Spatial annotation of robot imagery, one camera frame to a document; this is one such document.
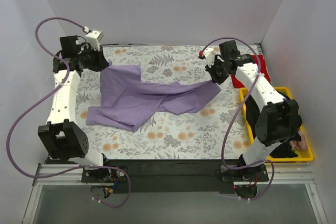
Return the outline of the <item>lavender t shirt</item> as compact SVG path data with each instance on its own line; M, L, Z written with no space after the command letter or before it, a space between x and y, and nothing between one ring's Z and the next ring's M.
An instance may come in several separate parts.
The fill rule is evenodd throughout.
M139 66L110 64L100 75L100 105L88 108L86 124L135 132L155 112L197 113L220 91L211 81L189 85L143 82Z

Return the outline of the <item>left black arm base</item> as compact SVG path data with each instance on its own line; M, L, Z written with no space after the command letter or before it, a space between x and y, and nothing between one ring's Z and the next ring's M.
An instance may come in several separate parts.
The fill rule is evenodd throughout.
M126 166L116 166L112 168L92 167L84 168L82 172L82 183L112 183L128 181L128 168Z

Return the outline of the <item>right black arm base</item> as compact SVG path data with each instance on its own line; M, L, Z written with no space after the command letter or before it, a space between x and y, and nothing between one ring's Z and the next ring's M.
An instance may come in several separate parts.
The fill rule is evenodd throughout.
M228 169L224 165L220 167L219 179L222 182L267 182L268 173L264 164L244 169Z

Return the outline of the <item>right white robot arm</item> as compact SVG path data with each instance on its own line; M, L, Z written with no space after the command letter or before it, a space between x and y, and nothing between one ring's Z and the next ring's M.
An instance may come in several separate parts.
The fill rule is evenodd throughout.
M227 169L237 170L238 176L248 181L257 174L256 167L263 165L275 148L292 140L302 125L302 119L297 101L284 97L265 78L254 49L251 54L243 55L237 48L237 38L220 40L219 53L210 45L199 52L198 57L206 61L205 70L215 84L222 84L234 75L248 91L244 100L252 97L260 113L252 145L241 155L237 166L224 165Z

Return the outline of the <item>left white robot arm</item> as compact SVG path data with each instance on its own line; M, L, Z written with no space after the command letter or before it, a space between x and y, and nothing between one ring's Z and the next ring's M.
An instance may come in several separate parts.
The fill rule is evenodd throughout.
M100 72L109 66L100 39L103 33L92 30L79 42L78 36L60 38L61 50L53 60L55 86L51 111L45 125L39 126L38 136L52 159L75 162L93 168L100 182L111 178L112 170L103 163L104 157L89 147L86 133L76 123L77 89L83 70Z

